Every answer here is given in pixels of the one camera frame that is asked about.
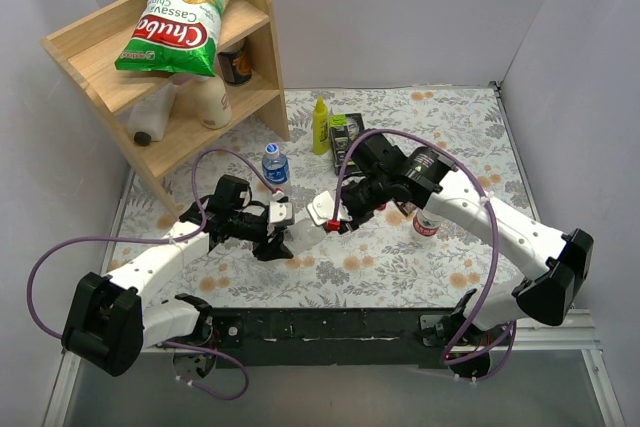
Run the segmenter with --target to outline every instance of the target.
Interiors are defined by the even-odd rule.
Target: gray floor
[[[410,366],[250,368],[251,387],[223,402],[174,380],[171,354],[143,354],[111,378],[83,363],[67,426],[601,426],[580,351],[516,351],[504,372],[471,387]],[[206,380],[232,392],[235,370]]]

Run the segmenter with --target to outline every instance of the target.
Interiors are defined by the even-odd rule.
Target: white wall
[[[69,237],[106,234],[125,163],[86,104],[40,47],[44,35],[95,10],[95,0],[0,0],[0,423],[42,422],[59,341],[26,308],[30,267]],[[100,267],[104,245],[71,247],[36,279],[36,306],[61,330],[74,284]]]
[[[502,80],[542,2],[275,0],[285,86]]]
[[[640,0],[546,0],[504,97],[543,220],[595,236],[581,302],[640,425]]]

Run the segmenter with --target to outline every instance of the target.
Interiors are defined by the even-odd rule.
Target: yellow bottle
[[[318,97],[313,111],[313,153],[322,155],[329,150],[329,110],[322,97]]]

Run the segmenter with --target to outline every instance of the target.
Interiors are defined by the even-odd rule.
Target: bag of cassava chips
[[[213,62],[229,0],[148,0],[118,70],[215,75]]]

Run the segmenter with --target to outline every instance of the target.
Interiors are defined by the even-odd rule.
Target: red and white can
[[[443,218],[432,214],[428,210],[418,210],[413,217],[411,237],[415,240],[422,240],[433,237],[438,232]]]

